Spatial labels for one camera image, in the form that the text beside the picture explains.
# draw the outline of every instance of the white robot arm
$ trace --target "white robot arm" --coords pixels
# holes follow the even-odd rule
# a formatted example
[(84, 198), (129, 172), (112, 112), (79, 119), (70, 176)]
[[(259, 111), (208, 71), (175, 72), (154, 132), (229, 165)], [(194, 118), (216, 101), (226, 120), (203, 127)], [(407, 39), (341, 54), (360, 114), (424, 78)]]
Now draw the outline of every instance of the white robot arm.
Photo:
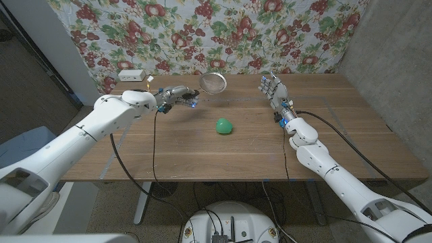
[(35, 154), (0, 169), (0, 234), (17, 234), (42, 207), (61, 177), (100, 139), (155, 109), (167, 113), (175, 104), (194, 107), (197, 90), (185, 86), (157, 94), (127, 90), (104, 95), (94, 111)]
[[(293, 134), (290, 145), (297, 151), (299, 162), (321, 176), (359, 222), (385, 232), (397, 242), (432, 242), (432, 233), (428, 233), (432, 216), (417, 206), (371, 191), (338, 164), (318, 140), (318, 132), (297, 117), (281, 80), (273, 73), (271, 75), (272, 79), (261, 79), (258, 89), (271, 101), (270, 105), (276, 111), (275, 121), (288, 134)], [(377, 230), (365, 225), (362, 228), (373, 242), (394, 242)], [(415, 231), (426, 234), (412, 234)]]

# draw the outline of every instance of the black cable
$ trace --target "black cable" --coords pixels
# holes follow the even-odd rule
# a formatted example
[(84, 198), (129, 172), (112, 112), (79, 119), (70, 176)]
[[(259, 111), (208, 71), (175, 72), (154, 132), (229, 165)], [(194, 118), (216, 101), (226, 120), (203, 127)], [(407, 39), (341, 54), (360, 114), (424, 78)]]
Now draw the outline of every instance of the black cable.
[(210, 213), (216, 215), (217, 219), (219, 220), (219, 223), (221, 224), (221, 235), (223, 236), (223, 227), (222, 227), (222, 221), (221, 221), (221, 218), (219, 218), (219, 216), (218, 216), (215, 212), (213, 212), (212, 210), (205, 209), (205, 211), (207, 211), (207, 213), (210, 212)]
[(153, 126), (153, 176), (155, 177), (155, 181), (157, 183), (158, 186), (160, 186), (162, 189), (166, 190), (170, 196), (172, 196), (173, 194), (166, 189), (165, 187), (163, 187), (160, 183), (159, 180), (156, 178), (156, 168), (155, 168), (155, 151), (156, 151), (156, 117), (159, 111), (156, 111), (155, 113), (155, 125)]
[(189, 219), (190, 222), (190, 227), (192, 228), (192, 236), (194, 236), (194, 243), (196, 242), (195, 240), (195, 232), (194, 232), (194, 226), (192, 225), (192, 221)]
[(193, 188), (194, 188), (194, 197), (195, 197), (195, 202), (196, 202), (196, 205), (198, 206), (198, 210), (200, 210), (201, 209), (201, 207), (200, 207), (200, 203), (198, 202), (198, 198), (196, 197), (196, 193), (195, 193), (195, 183), (196, 182), (194, 182), (194, 185), (193, 185)]
[(286, 177), (287, 177), (287, 179), (288, 179), (288, 187), (290, 188), (292, 194), (294, 195), (294, 198), (297, 200), (297, 202), (298, 202), (300, 205), (302, 205), (302, 207), (304, 207), (305, 209), (307, 209), (307, 210), (309, 210), (309, 211), (312, 211), (312, 212), (315, 213), (316, 215), (323, 215), (323, 216), (326, 216), (326, 217), (330, 217), (330, 218), (334, 218), (334, 219), (339, 219), (339, 220), (348, 221), (348, 222), (351, 222), (351, 223), (357, 223), (357, 224), (360, 224), (360, 225), (367, 226), (367, 227), (371, 228), (372, 230), (375, 230), (375, 231), (377, 231), (377, 232), (383, 234), (385, 237), (389, 238), (389, 239), (392, 240), (393, 242), (395, 242), (395, 243), (399, 243), (399, 242), (398, 242), (397, 240), (395, 240), (393, 237), (389, 236), (387, 233), (381, 231), (380, 229), (377, 229), (376, 227), (373, 227), (372, 225), (369, 225), (369, 224), (367, 224), (367, 223), (363, 223), (363, 222), (359, 222), (359, 221), (355, 221), (355, 220), (351, 220), (351, 219), (345, 219), (345, 218), (342, 218), (342, 217), (336, 217), (336, 216), (328, 215), (328, 214), (325, 214), (325, 213), (319, 213), (319, 212), (316, 212), (314, 209), (312, 209), (312, 208), (310, 208), (310, 207), (304, 205), (303, 202), (302, 202), (302, 201), (297, 197), (297, 194), (294, 192), (294, 190), (293, 190), (292, 187), (291, 187), (291, 183), (290, 183), (290, 176), (288, 175), (288, 168), (287, 168), (287, 166), (286, 166), (286, 153), (285, 153), (285, 129), (283, 129), (283, 144), (282, 144), (282, 149), (283, 149), (283, 156), (284, 156), (284, 158), (285, 158), (285, 171), (286, 171)]
[(183, 223), (180, 224), (180, 232), (178, 234), (177, 243), (180, 243), (180, 238), (182, 237), (182, 234), (183, 234)]
[(170, 202), (167, 202), (167, 201), (165, 201), (165, 200), (162, 200), (162, 199), (160, 199), (160, 198), (157, 198), (156, 196), (153, 196), (151, 193), (148, 193), (146, 190), (144, 190), (144, 188), (142, 188), (142, 187), (140, 186), (140, 184), (138, 184), (138, 182), (136, 182), (136, 180), (135, 180), (135, 179), (130, 175), (129, 171), (128, 171), (128, 170), (126, 169), (126, 167), (124, 166), (122, 159), (120, 159), (120, 155), (119, 155), (119, 153), (118, 153), (118, 151), (117, 151), (117, 148), (115, 147), (115, 142), (114, 142), (114, 136), (113, 136), (113, 134), (110, 134), (109, 137), (110, 137), (110, 139), (111, 139), (111, 145), (113, 146), (113, 150), (114, 150), (115, 156), (117, 157), (117, 160), (119, 161), (119, 163), (120, 163), (120, 165), (121, 165), (121, 168), (124, 170), (124, 172), (126, 173), (126, 175), (128, 176), (128, 178), (129, 178), (129, 179), (134, 183), (134, 185), (135, 185), (138, 189), (140, 189), (141, 192), (143, 192), (144, 194), (146, 194), (147, 196), (149, 196), (149, 197), (155, 199), (155, 200), (158, 201), (158, 202), (166, 203), (166, 204), (170, 205), (171, 207), (173, 207), (173, 208), (177, 211), (177, 213), (180, 215), (180, 217), (182, 218), (182, 220), (184, 220), (182, 213), (178, 210), (178, 208), (177, 208), (176, 206), (174, 206), (174, 205), (171, 204)]
[(420, 208), (422, 208), (428, 214), (432, 215), (432, 211), (430, 209), (428, 209), (419, 199), (417, 199), (414, 195), (412, 195), (405, 188), (401, 187), (401, 185), (399, 185), (396, 181), (394, 181), (393, 179), (391, 179), (388, 175), (386, 175), (383, 171), (381, 171), (376, 165), (374, 165), (370, 160), (368, 160), (350, 141), (348, 141), (348, 139), (346, 139), (346, 137), (341, 132), (339, 132), (338, 129), (336, 129), (328, 121), (326, 121), (323, 118), (319, 117), (318, 115), (315, 115), (314, 113), (311, 113), (311, 112), (308, 112), (308, 111), (297, 111), (297, 114), (311, 115), (311, 116), (313, 116), (315, 118), (320, 119), (325, 124), (327, 124), (331, 129), (333, 129), (337, 133), (337, 135), (339, 135), (342, 139), (344, 139), (344, 141), (348, 145), (350, 145), (351, 149), (353, 149), (354, 151), (356, 151), (356, 153), (358, 155), (360, 155), (360, 157), (362, 157), (373, 169), (375, 169), (378, 173), (380, 173), (386, 180), (388, 180), (389, 182), (391, 182), (395, 187), (397, 187), (399, 190), (401, 190), (404, 194), (406, 194), (407, 196), (409, 196)]
[(125, 234), (132, 234), (132, 235), (134, 235), (134, 236), (136, 237), (138, 243), (141, 243), (140, 238), (139, 238), (138, 235), (135, 234), (134, 232), (124, 232), (124, 233), (125, 233)]
[[(200, 203), (198, 202), (198, 198), (196, 197), (196, 193), (195, 193), (195, 184), (196, 184), (196, 182), (194, 182), (194, 185), (193, 185), (194, 198), (195, 198), (196, 205), (198, 206), (198, 210), (201, 210)], [(213, 227), (215, 228), (215, 231), (216, 231), (216, 225), (215, 225), (215, 222), (213, 221), (213, 218), (210, 216), (209, 211), (205, 207), (204, 207), (204, 210), (209, 215), (209, 217), (211, 219), (211, 223), (213, 224)]]

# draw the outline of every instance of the wooden table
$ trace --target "wooden table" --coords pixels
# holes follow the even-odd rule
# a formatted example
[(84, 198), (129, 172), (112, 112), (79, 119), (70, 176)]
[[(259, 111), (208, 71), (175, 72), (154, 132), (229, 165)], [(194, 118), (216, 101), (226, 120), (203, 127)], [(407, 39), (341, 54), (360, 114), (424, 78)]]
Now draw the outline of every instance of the wooden table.
[[(426, 169), (368, 103), (338, 74), (286, 74), (297, 110), (320, 115), (347, 137), (391, 178), (423, 180)], [(227, 75), (221, 94), (200, 94), (196, 108), (175, 106), (159, 113), (156, 123), (155, 172), (160, 181), (262, 181), (286, 180), (282, 129), (273, 121), (269, 101), (259, 92), (260, 75)], [(186, 85), (198, 88), (198, 76), (157, 76), (152, 89)], [(120, 82), (111, 94), (146, 88), (145, 82)], [(318, 119), (301, 115), (319, 133), (330, 155), (361, 180), (380, 179), (331, 128)], [(224, 117), (234, 126), (230, 135), (215, 131)], [(137, 180), (153, 181), (154, 113), (114, 134), (121, 159)], [(293, 180), (319, 179), (303, 167), (286, 141), (288, 169)], [(102, 139), (62, 180), (128, 180), (114, 157), (109, 137)]]

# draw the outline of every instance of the electrical outlet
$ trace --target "electrical outlet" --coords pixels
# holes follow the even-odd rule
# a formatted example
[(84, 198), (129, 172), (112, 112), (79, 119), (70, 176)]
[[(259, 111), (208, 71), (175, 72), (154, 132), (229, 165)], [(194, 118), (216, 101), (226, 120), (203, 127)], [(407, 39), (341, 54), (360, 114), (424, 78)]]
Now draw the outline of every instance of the electrical outlet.
[(144, 70), (122, 70), (119, 73), (120, 81), (142, 81), (145, 76)]

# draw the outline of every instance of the robotic hand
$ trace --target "robotic hand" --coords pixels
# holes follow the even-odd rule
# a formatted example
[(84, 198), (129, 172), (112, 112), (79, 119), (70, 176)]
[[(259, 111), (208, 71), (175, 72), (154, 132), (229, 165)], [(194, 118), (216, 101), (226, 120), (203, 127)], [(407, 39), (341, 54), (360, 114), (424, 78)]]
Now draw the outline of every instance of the robotic hand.
[(432, 242), (432, 215), (371, 191), (337, 163), (318, 140), (318, 132), (297, 117), (285, 85), (273, 73), (271, 76), (272, 80), (262, 77), (258, 89), (271, 101), (275, 122), (293, 134), (290, 145), (297, 151), (297, 159), (327, 182), (357, 221), (363, 223), (368, 237), (373, 242)]
[(285, 85), (281, 83), (281, 79), (276, 77), (273, 72), (271, 72), (271, 77), (270, 80), (263, 76), (258, 89), (270, 100), (270, 106), (275, 110), (275, 122), (279, 122), (284, 127), (297, 115), (292, 110), (292, 101), (288, 96)]
[(199, 91), (186, 86), (160, 88), (155, 94), (158, 111), (168, 113), (174, 105), (185, 105), (194, 108), (198, 103)]

